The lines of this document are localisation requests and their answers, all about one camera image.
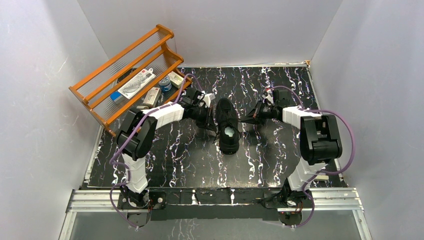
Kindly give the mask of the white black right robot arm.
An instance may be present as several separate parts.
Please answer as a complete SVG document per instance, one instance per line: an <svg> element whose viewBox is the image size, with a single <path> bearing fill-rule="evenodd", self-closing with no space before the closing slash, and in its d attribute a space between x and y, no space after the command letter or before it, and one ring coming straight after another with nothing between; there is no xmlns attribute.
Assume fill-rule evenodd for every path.
<svg viewBox="0 0 424 240"><path fill-rule="evenodd" d="M288 207L295 207L306 199L313 179L343 152L336 117L306 110L300 99L294 101L295 96L288 87L271 87L241 119L253 125L264 125L268 119L278 120L299 130L301 157L294 172L287 177L280 192L264 199L266 202L277 199Z"/></svg>

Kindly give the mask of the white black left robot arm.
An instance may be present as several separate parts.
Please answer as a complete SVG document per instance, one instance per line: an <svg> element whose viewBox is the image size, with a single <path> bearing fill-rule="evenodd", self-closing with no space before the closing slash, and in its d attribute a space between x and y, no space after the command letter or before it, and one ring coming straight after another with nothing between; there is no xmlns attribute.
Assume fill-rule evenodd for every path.
<svg viewBox="0 0 424 240"><path fill-rule="evenodd" d="M120 191L131 207L145 208L150 202L146 155L152 148L156 130L173 122L192 119L198 128L215 132L217 127L211 105L215 97L213 93L189 88L177 98L177 102L127 112L116 136L118 152L109 162L125 168L126 180ZM118 162L119 156L123 158L121 163Z"/></svg>

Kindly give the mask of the black mesh shoe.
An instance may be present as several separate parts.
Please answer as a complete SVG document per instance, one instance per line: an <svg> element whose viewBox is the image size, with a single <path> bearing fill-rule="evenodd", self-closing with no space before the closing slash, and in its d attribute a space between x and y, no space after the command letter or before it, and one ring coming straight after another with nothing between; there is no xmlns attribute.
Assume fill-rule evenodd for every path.
<svg viewBox="0 0 424 240"><path fill-rule="evenodd" d="M233 103L228 98L221 98L216 104L215 119L220 151L224 155L235 154L240 147L239 118Z"/></svg>

